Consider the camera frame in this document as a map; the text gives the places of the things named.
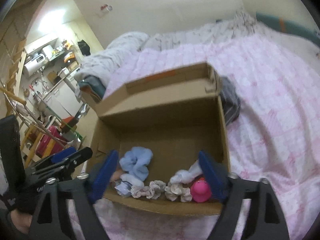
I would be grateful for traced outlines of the pink rubber duck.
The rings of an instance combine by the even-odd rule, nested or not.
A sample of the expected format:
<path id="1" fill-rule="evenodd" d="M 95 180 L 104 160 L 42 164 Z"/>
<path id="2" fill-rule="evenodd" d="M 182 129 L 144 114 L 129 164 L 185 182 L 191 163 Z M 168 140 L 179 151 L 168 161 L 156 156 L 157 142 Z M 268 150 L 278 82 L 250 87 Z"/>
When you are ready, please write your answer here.
<path id="1" fill-rule="evenodd" d="M 193 183 L 193 185 L 190 187 L 190 193 L 193 197 L 193 200 L 197 203 L 204 203 L 212 196 L 210 186 L 203 177 L 199 178 Z"/>

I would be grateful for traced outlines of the light blue fuzzy socks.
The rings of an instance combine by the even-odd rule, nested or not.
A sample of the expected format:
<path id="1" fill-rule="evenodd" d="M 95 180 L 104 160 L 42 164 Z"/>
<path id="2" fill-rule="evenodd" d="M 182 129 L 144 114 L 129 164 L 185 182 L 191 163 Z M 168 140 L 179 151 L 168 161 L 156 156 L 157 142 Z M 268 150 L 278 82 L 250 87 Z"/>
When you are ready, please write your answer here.
<path id="1" fill-rule="evenodd" d="M 133 147 L 120 159 L 121 169 L 141 181 L 149 175 L 148 165 L 153 158 L 153 152 L 144 147 Z"/>

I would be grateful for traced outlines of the white cloth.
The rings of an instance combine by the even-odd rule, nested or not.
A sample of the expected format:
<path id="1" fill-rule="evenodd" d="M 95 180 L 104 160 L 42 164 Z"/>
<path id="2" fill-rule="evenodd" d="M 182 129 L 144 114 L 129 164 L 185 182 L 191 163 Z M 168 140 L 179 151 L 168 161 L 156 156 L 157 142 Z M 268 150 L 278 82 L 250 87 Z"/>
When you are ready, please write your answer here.
<path id="1" fill-rule="evenodd" d="M 195 161 L 193 165 L 188 170 L 179 170 L 171 178 L 171 184 L 189 184 L 195 178 L 202 175 L 202 169 L 200 167 L 199 161 Z"/>

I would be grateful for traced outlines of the tan silicone tube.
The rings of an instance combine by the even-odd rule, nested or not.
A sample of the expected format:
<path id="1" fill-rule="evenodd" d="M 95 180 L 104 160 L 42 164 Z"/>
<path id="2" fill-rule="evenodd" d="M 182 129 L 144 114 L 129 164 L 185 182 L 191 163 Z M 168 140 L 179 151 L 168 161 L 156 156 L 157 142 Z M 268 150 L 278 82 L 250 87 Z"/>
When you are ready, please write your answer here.
<path id="1" fill-rule="evenodd" d="M 116 170 L 116 171 L 112 174 L 112 176 L 111 176 L 111 178 L 110 178 L 110 181 L 111 181 L 111 182 L 114 182 L 114 181 L 119 180 L 120 177 L 121 177 L 121 175 L 124 174 L 124 173 L 125 173 L 125 172 L 124 172 L 123 170 Z"/>

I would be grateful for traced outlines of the yellow wooden rack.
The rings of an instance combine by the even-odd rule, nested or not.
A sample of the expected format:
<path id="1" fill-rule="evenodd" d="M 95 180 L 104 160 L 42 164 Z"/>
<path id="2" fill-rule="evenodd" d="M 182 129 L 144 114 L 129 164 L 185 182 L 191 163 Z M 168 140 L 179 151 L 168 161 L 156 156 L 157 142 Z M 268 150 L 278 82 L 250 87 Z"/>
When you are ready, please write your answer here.
<path id="1" fill-rule="evenodd" d="M 24 168 L 27 168 L 36 157 L 43 159 L 63 150 L 67 141 L 61 136 L 59 129 L 52 125 L 47 131 L 53 136 L 43 133 L 37 126 L 31 124 L 27 129 L 20 146 L 20 150 L 27 149 L 27 143 L 31 143 L 29 151 L 24 153 Z"/>

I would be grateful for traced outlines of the pink bow-print quilt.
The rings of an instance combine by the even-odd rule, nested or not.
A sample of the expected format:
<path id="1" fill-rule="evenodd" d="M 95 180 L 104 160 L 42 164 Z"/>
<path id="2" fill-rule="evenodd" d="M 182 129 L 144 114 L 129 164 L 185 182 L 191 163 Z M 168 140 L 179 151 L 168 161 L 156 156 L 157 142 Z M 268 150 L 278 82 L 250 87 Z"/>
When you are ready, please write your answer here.
<path id="1" fill-rule="evenodd" d="M 228 77 L 241 100 L 239 117 L 226 126 L 227 170 L 267 178 L 290 238 L 302 239 L 319 214 L 319 75 L 299 56 L 259 35 L 146 49 L 114 73 L 105 98 L 125 83 L 203 62 Z"/>

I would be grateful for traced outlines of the white floral duvet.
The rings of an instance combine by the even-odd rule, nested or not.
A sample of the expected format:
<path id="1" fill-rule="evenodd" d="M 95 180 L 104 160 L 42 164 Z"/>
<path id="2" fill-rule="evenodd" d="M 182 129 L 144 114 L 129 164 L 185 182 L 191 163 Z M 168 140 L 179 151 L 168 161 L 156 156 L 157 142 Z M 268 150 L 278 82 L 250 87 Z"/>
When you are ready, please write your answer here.
<path id="1" fill-rule="evenodd" d="M 258 20 L 248 12 L 240 10 L 230 20 L 218 20 L 195 29 L 164 34 L 148 35 L 131 31 L 114 39 L 106 49 L 82 58 L 75 79 L 80 82 L 88 76 L 96 77 L 107 87 L 110 76 L 133 54 L 144 49 L 163 51 L 175 49 L 183 44 L 220 43 L 255 33 Z"/>

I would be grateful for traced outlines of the brown cardboard box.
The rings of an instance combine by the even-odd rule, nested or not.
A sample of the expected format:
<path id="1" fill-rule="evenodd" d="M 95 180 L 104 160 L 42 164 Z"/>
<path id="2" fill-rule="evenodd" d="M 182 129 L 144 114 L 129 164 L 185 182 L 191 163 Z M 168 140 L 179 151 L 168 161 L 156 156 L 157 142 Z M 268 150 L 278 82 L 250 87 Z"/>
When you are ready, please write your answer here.
<path id="1" fill-rule="evenodd" d="M 207 62 L 125 83 L 96 105 L 98 122 L 87 168 L 115 150 L 123 156 L 140 146 L 152 151 L 147 181 L 168 182 L 204 151 L 230 168 L 222 83 Z"/>

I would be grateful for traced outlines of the dark grey garment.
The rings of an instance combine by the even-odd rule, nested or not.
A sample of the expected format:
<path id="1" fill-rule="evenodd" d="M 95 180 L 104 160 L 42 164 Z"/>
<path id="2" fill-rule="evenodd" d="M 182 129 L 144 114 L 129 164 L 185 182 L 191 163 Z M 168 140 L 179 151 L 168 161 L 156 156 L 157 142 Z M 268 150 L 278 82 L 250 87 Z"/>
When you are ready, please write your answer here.
<path id="1" fill-rule="evenodd" d="M 234 122 L 240 115 L 241 100 L 236 93 L 236 88 L 230 79 L 226 76 L 221 77 L 222 87 L 220 90 L 220 98 L 225 119 L 228 126 Z"/>

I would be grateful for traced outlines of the teal bed bumper cushion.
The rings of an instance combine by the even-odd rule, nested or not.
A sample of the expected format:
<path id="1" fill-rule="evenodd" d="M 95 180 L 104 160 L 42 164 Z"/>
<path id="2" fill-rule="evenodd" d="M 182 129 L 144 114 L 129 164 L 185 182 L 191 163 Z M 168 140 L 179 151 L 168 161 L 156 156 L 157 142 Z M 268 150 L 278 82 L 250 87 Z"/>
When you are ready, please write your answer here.
<path id="1" fill-rule="evenodd" d="M 284 20 L 283 18 L 256 12 L 256 19 L 267 25 L 273 30 L 281 33 L 300 36 L 305 38 L 319 47 L 319 31 L 311 30 L 298 23 Z"/>

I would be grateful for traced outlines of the white wall water heater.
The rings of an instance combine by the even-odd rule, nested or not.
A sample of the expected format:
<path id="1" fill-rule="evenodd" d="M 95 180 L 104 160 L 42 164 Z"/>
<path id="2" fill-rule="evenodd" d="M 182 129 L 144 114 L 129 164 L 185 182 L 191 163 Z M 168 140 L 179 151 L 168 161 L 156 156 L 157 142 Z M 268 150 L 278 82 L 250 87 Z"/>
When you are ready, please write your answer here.
<path id="1" fill-rule="evenodd" d="M 23 66 L 23 74 L 26 77 L 32 76 L 35 72 L 37 72 L 40 68 L 45 66 L 48 63 L 47 58 L 44 54 L 39 54 L 36 57 L 33 57 L 30 61 L 24 64 Z"/>

